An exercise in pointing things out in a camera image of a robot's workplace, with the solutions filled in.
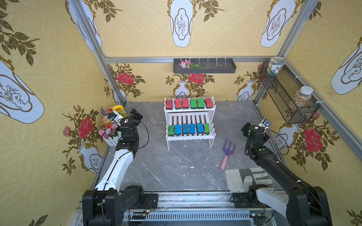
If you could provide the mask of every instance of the blue eraser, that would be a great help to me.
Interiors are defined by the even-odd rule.
[[[182,133],[188,134],[189,133],[189,125],[188,124],[182,124]]]
[[[203,124],[202,123],[198,123],[197,124],[197,132],[198,133],[203,133]]]
[[[181,135],[181,125],[175,125],[175,135]]]
[[[196,133],[195,128],[196,128],[196,125],[195,125],[195,124],[190,124],[190,133],[191,133],[191,134],[195,134],[195,133]]]

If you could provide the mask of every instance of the yellow wallpaper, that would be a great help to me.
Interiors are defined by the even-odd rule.
[[[120,63],[118,66],[111,64],[111,68],[114,78],[121,88],[121,93],[126,94],[129,101],[164,101],[165,97],[174,98],[174,93],[177,93],[177,89],[182,84],[179,81],[182,80],[185,81],[185,87],[189,89],[188,92],[190,92],[191,97],[214,96],[215,100],[236,100],[237,98],[239,100],[253,100],[261,85],[258,80],[258,66],[262,63],[235,64],[237,68],[234,74],[176,75],[173,73],[170,63]],[[199,79],[193,80],[195,76],[199,76]],[[109,84],[105,82],[104,89],[108,90],[109,88]],[[112,98],[110,91],[106,91],[105,95],[109,99]]]
[[[283,31],[281,37],[272,47],[266,48],[261,46],[261,37],[271,4],[278,1],[218,0],[218,7],[213,3],[209,7],[201,5],[199,9],[199,4],[211,0],[195,0],[198,2],[195,7],[197,13],[190,26],[190,42],[182,48],[173,41],[167,0],[112,0],[111,6],[114,7],[102,5],[103,1],[100,0],[83,1],[89,5],[92,3],[91,9],[95,12],[93,14],[102,40],[102,49],[106,56],[111,57],[276,55],[296,18],[293,16],[287,26],[282,26],[281,23],[277,28],[278,32],[281,29]],[[188,0],[177,1],[185,8],[191,4]],[[294,9],[299,2],[282,0],[279,4],[289,5]],[[94,4],[99,4],[102,8],[97,6],[96,9]],[[213,13],[214,17],[210,16],[204,22],[205,16],[210,14],[205,12],[212,13],[215,9],[217,13]],[[286,14],[288,13],[292,14],[293,10],[288,9]]]
[[[11,64],[23,86],[28,86],[44,106],[42,112],[42,108],[36,107],[33,101],[30,113],[40,118],[31,124],[20,122],[31,118],[30,113],[21,117],[12,113],[11,116],[17,120],[0,114],[1,225],[23,226],[40,219],[45,220],[43,225],[66,226],[82,194],[91,187],[95,174],[82,168],[82,151],[77,153],[76,149],[68,155],[68,160],[72,158],[70,162],[76,168],[72,169],[71,176],[67,174],[67,168],[63,171],[62,164],[67,159],[66,153],[62,152],[69,149],[71,145],[68,142],[72,137],[64,129],[69,127],[77,131],[78,128],[62,114],[73,116],[74,105],[80,105],[84,113],[89,114],[92,109],[100,111],[101,106],[112,105],[113,101],[105,97],[99,85],[104,74],[70,20],[64,0],[2,1],[0,17],[0,38],[4,35],[7,42],[13,37],[9,43],[2,42],[1,74],[10,70]],[[21,95],[24,99],[22,89],[8,97],[19,98]],[[6,102],[2,102],[1,98],[0,102],[0,106],[6,108],[3,105]],[[24,103],[16,103],[15,99],[12,102],[23,110],[28,103],[25,100]],[[96,123],[101,118],[101,114],[96,116]],[[76,132],[75,137],[88,133],[84,130],[87,128]],[[95,144],[103,153],[105,143],[98,140]]]
[[[345,74],[354,73],[351,77],[353,82],[345,84],[346,81],[343,83],[342,79],[341,82],[340,76],[345,69],[345,60],[351,53],[355,54],[357,44],[360,44],[362,25],[358,21],[362,20],[361,8],[362,2],[359,0],[323,2],[320,10],[322,18],[317,16],[307,21],[287,56],[290,63],[360,137],[362,88],[357,86],[362,78],[361,50],[357,51],[359,55],[345,70]]]
[[[284,156],[289,169],[310,185],[320,186],[327,193],[333,225],[350,225],[350,220],[354,218],[346,210],[352,209],[357,214],[361,210],[362,182],[359,178],[362,174],[362,162],[359,158],[346,142],[339,138],[339,134],[320,112],[313,115],[309,123],[298,124],[296,127],[295,124],[285,123],[271,98],[268,97],[267,102],[262,101],[260,109],[264,117],[272,121],[271,129],[280,133],[287,143],[290,143],[289,153]],[[317,145],[310,142],[311,138],[315,139]],[[279,136],[275,139],[277,143],[282,141]],[[280,144],[282,154],[286,154],[285,142],[282,141]],[[304,160],[297,151],[303,153]]]

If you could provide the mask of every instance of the white picket pot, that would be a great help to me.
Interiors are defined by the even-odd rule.
[[[109,137],[108,139],[103,140],[109,145],[109,146],[116,146],[118,143],[119,138],[121,137],[121,131],[118,131],[118,136],[116,137]]]

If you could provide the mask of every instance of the zip tie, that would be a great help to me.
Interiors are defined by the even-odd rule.
[[[303,77],[303,76],[296,76],[296,77],[294,78],[294,81],[295,81],[297,78],[304,78],[304,77]]]
[[[318,103],[321,103],[321,102],[326,102],[326,101],[316,101],[315,105],[317,105]]]

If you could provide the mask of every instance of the black tray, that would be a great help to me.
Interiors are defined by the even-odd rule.
[[[202,68],[182,68],[182,60],[190,60],[193,64],[200,64]],[[173,72],[175,74],[220,74],[235,73],[236,65],[232,58],[174,58]]]
[[[315,98],[312,97],[305,107],[297,107],[293,98],[303,84],[295,79],[295,76],[286,66],[283,66],[276,76],[267,74],[268,64],[269,62],[264,62],[260,80],[285,122],[288,124],[307,122],[319,108]]]

